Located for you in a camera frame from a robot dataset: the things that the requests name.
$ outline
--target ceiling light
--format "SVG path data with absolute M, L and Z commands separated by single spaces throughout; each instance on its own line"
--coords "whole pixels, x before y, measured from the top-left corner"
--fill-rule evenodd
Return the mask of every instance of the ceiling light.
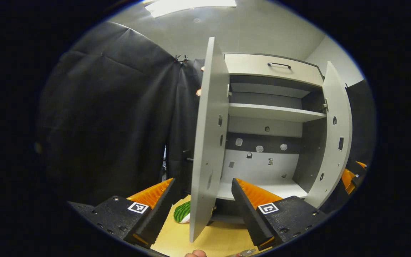
M 145 8 L 154 17 L 197 7 L 235 7 L 235 0 L 159 0 Z

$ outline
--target ceiling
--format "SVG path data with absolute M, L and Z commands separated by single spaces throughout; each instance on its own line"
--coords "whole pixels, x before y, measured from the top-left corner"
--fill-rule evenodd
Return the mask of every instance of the ceiling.
M 158 18 L 140 2 L 109 21 L 134 29 L 171 55 L 187 55 L 190 60 L 205 57 L 210 36 L 215 36 L 222 52 L 258 52 L 306 60 L 325 36 L 310 22 L 266 0 L 236 0 L 235 8 L 194 8 Z

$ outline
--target hole in cabinet door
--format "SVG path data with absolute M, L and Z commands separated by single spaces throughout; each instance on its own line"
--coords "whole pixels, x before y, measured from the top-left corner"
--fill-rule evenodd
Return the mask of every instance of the hole in cabinet door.
M 339 150 L 342 151 L 342 148 L 344 147 L 344 138 L 340 137 L 339 138 Z

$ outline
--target open cabinet door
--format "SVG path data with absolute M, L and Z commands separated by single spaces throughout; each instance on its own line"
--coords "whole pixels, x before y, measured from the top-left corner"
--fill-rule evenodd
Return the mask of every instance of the open cabinet door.
M 318 176 L 305 198 L 316 208 L 331 195 L 341 179 L 350 154 L 352 138 L 351 108 L 345 83 L 331 62 L 328 62 L 323 83 L 325 103 L 328 105 L 326 148 Z
M 226 144 L 229 74 L 222 51 L 209 38 L 202 76 L 191 178 L 189 241 L 209 222 L 217 198 Z

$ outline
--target cabinet shelf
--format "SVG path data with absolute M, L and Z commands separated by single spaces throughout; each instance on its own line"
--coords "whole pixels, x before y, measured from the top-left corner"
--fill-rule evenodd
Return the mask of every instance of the cabinet shelf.
M 223 181 L 223 179 L 222 181 L 220 181 L 220 188 L 218 190 L 217 198 L 224 200 L 234 200 L 233 193 L 231 192 L 231 182 L 232 180 Z M 252 183 L 282 198 L 288 198 L 294 195 L 299 198 L 305 198 L 307 196 L 307 192 L 305 192 L 304 189 L 302 189 L 292 179 L 277 179 L 263 182 L 247 182 Z
M 273 119 L 292 122 L 308 122 L 326 117 L 326 114 L 320 112 L 256 104 L 229 104 L 229 115 L 232 117 Z

